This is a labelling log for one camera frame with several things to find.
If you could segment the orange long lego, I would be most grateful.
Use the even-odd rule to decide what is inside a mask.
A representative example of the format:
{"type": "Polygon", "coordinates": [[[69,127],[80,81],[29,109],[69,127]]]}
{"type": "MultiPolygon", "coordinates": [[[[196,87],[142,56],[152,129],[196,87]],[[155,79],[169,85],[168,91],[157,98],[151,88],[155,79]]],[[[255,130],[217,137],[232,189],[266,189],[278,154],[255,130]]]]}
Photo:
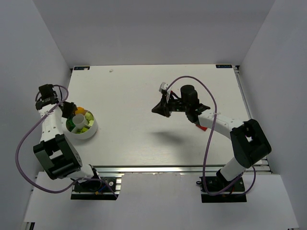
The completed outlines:
{"type": "Polygon", "coordinates": [[[76,111],[75,111],[75,114],[82,114],[82,115],[85,115],[87,113],[87,110],[82,108],[82,107],[77,107],[76,111]]]}

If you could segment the dark green square lego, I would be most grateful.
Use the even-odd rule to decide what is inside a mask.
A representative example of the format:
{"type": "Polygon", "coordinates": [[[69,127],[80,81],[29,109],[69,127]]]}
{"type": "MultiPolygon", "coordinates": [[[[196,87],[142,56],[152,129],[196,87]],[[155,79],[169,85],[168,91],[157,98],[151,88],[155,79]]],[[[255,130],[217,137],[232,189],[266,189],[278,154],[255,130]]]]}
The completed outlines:
{"type": "Polygon", "coordinates": [[[66,120],[66,128],[69,132],[72,132],[73,129],[75,128],[75,124],[73,123],[72,118],[68,118],[66,120]]]}

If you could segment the dark green long lego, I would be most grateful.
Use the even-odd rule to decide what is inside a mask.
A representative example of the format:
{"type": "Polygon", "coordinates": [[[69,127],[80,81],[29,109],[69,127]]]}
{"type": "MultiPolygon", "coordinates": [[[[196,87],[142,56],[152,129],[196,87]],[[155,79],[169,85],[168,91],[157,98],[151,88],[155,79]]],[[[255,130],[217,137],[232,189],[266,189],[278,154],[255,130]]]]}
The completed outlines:
{"type": "Polygon", "coordinates": [[[87,132],[88,130],[89,130],[88,128],[84,127],[84,128],[82,128],[82,129],[78,129],[78,130],[76,131],[76,134],[82,134],[82,133],[87,132]]]}

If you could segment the red sloped lego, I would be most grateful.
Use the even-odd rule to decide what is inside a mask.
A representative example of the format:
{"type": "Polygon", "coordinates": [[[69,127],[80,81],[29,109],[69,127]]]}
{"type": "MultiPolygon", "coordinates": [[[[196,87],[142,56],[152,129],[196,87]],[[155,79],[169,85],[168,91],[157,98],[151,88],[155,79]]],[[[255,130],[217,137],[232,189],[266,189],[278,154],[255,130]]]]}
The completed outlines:
{"type": "Polygon", "coordinates": [[[200,128],[203,131],[206,131],[208,129],[207,127],[203,127],[203,126],[200,126],[200,125],[196,125],[196,127],[200,128]]]}

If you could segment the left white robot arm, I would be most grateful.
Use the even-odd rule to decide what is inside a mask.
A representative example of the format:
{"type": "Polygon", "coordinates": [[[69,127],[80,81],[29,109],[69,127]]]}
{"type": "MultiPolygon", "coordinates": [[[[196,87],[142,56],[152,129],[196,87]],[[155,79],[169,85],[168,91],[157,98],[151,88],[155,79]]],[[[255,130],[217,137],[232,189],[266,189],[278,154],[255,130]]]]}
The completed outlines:
{"type": "Polygon", "coordinates": [[[40,97],[35,100],[35,107],[42,120],[42,136],[33,147],[34,154],[50,179],[81,178],[97,179],[97,170],[91,165],[84,165],[75,147],[65,136],[62,118],[70,121],[69,131],[76,128],[72,119],[77,115],[77,106],[58,98],[54,85],[39,87],[40,97]]]}

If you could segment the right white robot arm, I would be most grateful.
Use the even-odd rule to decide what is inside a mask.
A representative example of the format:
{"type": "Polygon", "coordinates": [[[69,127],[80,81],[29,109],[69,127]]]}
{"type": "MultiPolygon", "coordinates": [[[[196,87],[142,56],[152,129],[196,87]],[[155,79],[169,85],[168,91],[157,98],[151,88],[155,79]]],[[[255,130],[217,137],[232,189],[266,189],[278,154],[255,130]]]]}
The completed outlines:
{"type": "Polygon", "coordinates": [[[214,128],[231,140],[234,156],[217,173],[223,182],[231,182],[271,153],[272,148],[258,121],[240,121],[214,112],[200,103],[192,85],[182,86],[180,97],[168,89],[165,82],[160,85],[159,92],[162,98],[152,109],[153,113],[170,117],[172,112],[184,112],[190,122],[200,127],[214,128]]]}

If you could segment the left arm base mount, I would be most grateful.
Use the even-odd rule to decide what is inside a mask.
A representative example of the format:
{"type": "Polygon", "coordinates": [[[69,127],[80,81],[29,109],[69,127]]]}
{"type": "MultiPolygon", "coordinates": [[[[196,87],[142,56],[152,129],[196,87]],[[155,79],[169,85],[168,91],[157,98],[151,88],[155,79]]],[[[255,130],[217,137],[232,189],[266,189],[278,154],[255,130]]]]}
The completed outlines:
{"type": "MultiPolygon", "coordinates": [[[[121,187],[120,176],[101,177],[112,189],[112,191],[119,195],[121,187]]],[[[84,182],[73,186],[71,192],[71,200],[117,200],[108,186],[104,182],[84,182]]]]}

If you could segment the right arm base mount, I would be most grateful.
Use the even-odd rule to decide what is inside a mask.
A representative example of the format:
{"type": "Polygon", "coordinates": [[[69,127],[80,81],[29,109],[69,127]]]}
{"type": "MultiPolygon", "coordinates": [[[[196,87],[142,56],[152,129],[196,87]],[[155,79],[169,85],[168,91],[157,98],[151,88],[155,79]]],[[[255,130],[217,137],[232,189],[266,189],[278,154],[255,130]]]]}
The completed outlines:
{"type": "MultiPolygon", "coordinates": [[[[217,180],[215,176],[206,176],[205,178],[207,189],[210,193],[217,193],[224,188],[224,186],[217,180]]],[[[245,185],[243,179],[240,178],[234,185],[229,187],[224,192],[211,196],[207,194],[203,186],[203,177],[196,182],[196,185],[201,190],[202,203],[245,203],[247,202],[245,192],[245,185]]]]}

